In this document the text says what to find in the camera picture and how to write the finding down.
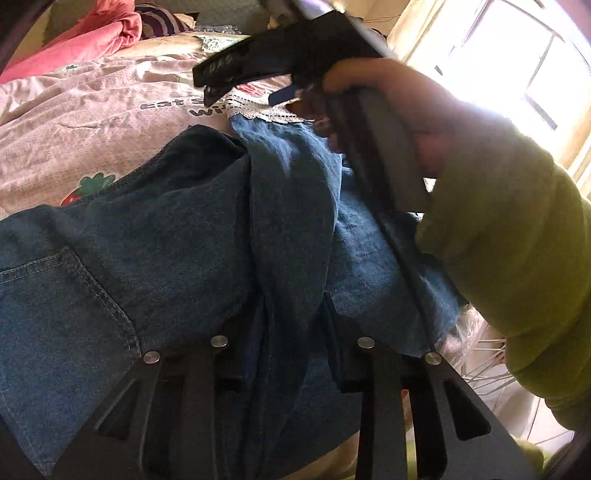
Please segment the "green sleeve forearm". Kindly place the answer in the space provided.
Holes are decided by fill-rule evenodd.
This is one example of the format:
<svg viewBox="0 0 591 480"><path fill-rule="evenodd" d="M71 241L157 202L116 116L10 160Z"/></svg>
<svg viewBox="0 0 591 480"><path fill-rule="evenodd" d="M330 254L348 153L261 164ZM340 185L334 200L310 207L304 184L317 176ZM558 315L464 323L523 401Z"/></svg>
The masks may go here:
<svg viewBox="0 0 591 480"><path fill-rule="evenodd" d="M417 232L507 341L517 381L558 422L590 416L590 205L535 142L463 133Z"/></svg>

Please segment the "right hand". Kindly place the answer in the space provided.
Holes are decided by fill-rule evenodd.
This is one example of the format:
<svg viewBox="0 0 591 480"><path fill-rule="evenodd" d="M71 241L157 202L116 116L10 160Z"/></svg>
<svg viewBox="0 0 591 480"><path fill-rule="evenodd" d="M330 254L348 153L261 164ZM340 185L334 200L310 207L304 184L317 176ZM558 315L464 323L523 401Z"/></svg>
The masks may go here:
<svg viewBox="0 0 591 480"><path fill-rule="evenodd" d="M328 99L353 88L383 95L386 106L411 135L423 176L437 178L453 158L465 157L483 169L503 169L510 163L514 132L508 122L456 98L422 73L390 59L349 59L333 66L320 87L304 93L288 108L315 122L315 133L332 150L344 142L328 120Z"/></svg>

